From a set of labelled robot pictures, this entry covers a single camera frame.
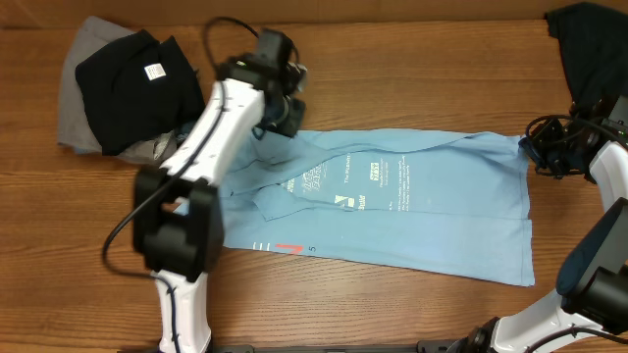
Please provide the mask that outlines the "light blue printed t-shirt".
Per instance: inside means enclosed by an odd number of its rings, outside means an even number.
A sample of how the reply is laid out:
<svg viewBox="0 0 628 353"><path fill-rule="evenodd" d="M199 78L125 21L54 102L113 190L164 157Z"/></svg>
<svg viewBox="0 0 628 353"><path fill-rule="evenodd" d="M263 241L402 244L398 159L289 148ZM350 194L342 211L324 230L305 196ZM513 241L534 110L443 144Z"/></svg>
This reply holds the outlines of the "light blue printed t-shirt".
<svg viewBox="0 0 628 353"><path fill-rule="evenodd" d="M219 187L225 244L531 286L518 142L416 129L248 139Z"/></svg>

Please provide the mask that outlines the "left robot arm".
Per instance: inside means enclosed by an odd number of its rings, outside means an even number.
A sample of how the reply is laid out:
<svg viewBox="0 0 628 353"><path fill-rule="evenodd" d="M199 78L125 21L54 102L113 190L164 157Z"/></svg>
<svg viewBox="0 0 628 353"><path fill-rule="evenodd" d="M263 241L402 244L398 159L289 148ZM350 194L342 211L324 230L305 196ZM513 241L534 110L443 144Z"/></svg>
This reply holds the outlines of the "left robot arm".
<svg viewBox="0 0 628 353"><path fill-rule="evenodd" d="M160 352L205 352L207 277L224 243L219 186L250 136L293 137L305 105L294 98L306 68L293 42L264 29L252 53L221 64L212 96L187 140L159 168L134 182L133 248L157 286Z"/></svg>

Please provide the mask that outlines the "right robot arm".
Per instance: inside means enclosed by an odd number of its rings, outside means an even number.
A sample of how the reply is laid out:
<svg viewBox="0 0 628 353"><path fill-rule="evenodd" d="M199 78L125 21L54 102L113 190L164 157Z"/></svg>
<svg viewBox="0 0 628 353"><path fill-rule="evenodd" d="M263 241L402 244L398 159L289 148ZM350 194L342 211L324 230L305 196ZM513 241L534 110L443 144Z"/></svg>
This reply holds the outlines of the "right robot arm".
<svg viewBox="0 0 628 353"><path fill-rule="evenodd" d="M537 174L596 184L604 214L569 253L548 295L458 340L421 341L420 352L554 352L589 337L627 341L626 96L537 118L519 144Z"/></svg>

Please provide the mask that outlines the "folded blue garment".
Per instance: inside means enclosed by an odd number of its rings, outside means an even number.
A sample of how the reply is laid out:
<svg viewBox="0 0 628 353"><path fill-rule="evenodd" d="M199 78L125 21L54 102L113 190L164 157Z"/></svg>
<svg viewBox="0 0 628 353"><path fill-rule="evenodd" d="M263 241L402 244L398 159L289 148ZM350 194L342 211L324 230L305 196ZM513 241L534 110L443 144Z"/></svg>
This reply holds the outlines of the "folded blue garment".
<svg viewBox="0 0 628 353"><path fill-rule="evenodd" d="M194 126L195 126L195 121L190 121L190 122L186 122L182 124L181 126L178 126L174 130L174 138L178 145L182 145L187 140Z"/></svg>

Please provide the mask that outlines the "dark garment at right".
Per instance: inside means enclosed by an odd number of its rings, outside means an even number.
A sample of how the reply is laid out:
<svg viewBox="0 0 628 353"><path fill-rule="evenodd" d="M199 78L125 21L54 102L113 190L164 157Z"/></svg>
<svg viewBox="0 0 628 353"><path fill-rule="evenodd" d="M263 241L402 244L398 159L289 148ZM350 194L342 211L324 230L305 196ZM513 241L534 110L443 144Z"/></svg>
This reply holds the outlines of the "dark garment at right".
<svg viewBox="0 0 628 353"><path fill-rule="evenodd" d="M558 40L572 102L591 106L603 97L627 94L627 15L581 2L545 14Z"/></svg>

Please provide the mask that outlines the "folded black garment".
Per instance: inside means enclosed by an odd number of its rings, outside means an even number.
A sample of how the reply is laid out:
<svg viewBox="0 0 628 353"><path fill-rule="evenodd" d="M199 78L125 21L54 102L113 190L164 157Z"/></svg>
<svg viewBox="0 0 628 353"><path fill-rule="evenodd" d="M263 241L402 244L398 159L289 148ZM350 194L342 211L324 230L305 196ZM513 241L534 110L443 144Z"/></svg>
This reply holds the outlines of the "folded black garment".
<svg viewBox="0 0 628 353"><path fill-rule="evenodd" d="M75 68L87 123L107 156L196 121L205 101L176 39L147 30L116 39Z"/></svg>

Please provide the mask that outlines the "folded grey garment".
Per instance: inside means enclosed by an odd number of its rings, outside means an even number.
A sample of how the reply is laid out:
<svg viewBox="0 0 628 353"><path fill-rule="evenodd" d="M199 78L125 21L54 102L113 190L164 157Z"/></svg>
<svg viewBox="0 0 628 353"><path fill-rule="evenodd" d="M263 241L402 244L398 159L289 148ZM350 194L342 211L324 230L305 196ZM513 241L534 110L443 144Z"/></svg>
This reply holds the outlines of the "folded grey garment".
<svg viewBox="0 0 628 353"><path fill-rule="evenodd" d="M105 45L131 34L131 30L98 17L90 16L83 22L62 69L57 127L57 141L60 145L73 148L77 154L101 152L101 146L88 125L75 69ZM172 130L153 139L139 141L118 157L135 164L159 165L172 156L178 147Z"/></svg>

